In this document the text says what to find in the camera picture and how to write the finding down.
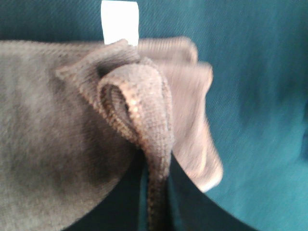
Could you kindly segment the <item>brown microfiber towel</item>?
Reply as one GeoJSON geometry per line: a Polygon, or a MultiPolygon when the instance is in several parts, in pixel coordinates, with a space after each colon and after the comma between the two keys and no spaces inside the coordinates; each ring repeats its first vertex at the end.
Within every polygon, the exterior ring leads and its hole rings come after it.
{"type": "Polygon", "coordinates": [[[212,80],[188,37],[1,41],[1,230],[165,229],[172,159],[199,193],[223,177],[212,80]]]}

